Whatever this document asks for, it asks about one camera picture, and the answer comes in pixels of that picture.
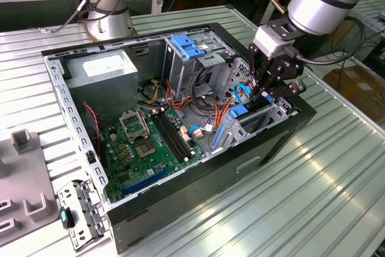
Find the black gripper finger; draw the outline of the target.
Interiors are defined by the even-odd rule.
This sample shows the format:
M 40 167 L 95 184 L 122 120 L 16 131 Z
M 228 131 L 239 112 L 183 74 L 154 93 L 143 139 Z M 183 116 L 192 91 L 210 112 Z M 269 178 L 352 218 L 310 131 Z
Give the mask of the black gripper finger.
M 271 64 L 271 59 L 267 57 L 256 45 L 249 45 L 249 68 L 250 75 L 255 82 L 254 88 L 251 91 L 249 100 L 256 102 L 262 95 L 263 91 L 267 91 L 270 86 L 270 77 L 268 68 Z
M 306 91 L 306 85 L 299 77 L 297 77 L 289 84 L 286 84 L 283 81 L 274 81 L 271 86 L 263 91 L 272 98 L 298 96 Z

